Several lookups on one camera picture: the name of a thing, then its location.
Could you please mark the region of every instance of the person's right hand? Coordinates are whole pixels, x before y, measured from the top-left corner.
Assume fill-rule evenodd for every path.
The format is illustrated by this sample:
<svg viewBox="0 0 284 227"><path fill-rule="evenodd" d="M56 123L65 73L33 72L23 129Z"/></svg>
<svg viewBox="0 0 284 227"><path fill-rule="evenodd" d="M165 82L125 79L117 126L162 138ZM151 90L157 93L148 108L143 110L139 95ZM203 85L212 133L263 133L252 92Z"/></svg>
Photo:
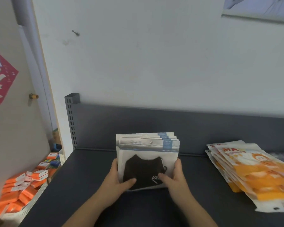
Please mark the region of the person's right hand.
<svg viewBox="0 0 284 227"><path fill-rule="evenodd" d="M182 163L177 159L175 163L174 175L171 179L169 176L159 173L160 180L165 183L173 201L182 209L185 208L187 201L192 198L192 194L187 185L182 171Z"/></svg>

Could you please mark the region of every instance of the wall hook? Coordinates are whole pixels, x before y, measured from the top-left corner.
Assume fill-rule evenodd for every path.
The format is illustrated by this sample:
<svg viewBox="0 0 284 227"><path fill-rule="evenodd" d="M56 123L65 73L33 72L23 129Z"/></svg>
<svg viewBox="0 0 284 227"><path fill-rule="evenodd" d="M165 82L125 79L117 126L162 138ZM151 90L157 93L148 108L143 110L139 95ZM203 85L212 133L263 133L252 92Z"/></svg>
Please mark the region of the wall hook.
<svg viewBox="0 0 284 227"><path fill-rule="evenodd" d="M77 37L80 36L80 33L76 33L74 30L72 30L72 32L76 34Z"/></svg>

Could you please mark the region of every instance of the door knob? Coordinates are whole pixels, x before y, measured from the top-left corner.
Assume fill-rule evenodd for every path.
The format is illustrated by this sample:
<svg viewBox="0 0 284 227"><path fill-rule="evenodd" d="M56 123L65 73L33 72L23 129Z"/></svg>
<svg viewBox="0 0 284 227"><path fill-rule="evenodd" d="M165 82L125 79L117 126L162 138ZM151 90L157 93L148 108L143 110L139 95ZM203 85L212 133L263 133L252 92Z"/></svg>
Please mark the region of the door knob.
<svg viewBox="0 0 284 227"><path fill-rule="evenodd" d="M36 94L31 93L31 94L29 95L29 98L30 98L30 99L38 99L39 96L36 95Z"/></svg>

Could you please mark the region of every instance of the hand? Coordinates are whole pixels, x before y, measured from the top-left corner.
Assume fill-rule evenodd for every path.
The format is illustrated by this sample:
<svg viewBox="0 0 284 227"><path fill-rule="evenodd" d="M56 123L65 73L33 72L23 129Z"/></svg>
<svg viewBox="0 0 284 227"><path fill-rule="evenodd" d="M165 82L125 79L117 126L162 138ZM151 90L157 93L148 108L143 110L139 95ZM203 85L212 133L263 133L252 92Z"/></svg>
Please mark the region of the hand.
<svg viewBox="0 0 284 227"><path fill-rule="evenodd" d="M162 173L159 173L159 178L167 186L173 201L181 209L185 208L187 201L189 201L190 198L193 198L193 196L184 177L181 160L177 159L175 162L174 175L172 179Z"/></svg>
<svg viewBox="0 0 284 227"><path fill-rule="evenodd" d="M135 178L119 183L117 169L117 159L114 159L110 172L105 177L98 191L92 196L103 210L114 204L121 194L136 183Z"/></svg>

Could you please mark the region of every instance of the stack of mask packages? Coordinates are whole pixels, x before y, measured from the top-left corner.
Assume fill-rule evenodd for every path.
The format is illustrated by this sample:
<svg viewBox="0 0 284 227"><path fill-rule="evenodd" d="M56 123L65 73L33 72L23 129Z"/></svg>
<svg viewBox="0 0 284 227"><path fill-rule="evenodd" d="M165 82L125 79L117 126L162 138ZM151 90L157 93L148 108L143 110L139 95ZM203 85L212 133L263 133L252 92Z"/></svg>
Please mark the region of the stack of mask packages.
<svg viewBox="0 0 284 227"><path fill-rule="evenodd" d="M208 144L205 152L233 192L244 192L259 212L284 212L284 162L255 143Z"/></svg>
<svg viewBox="0 0 284 227"><path fill-rule="evenodd" d="M179 147L173 132L116 134L119 181L136 178L130 190L165 187L158 174L172 177Z"/></svg>

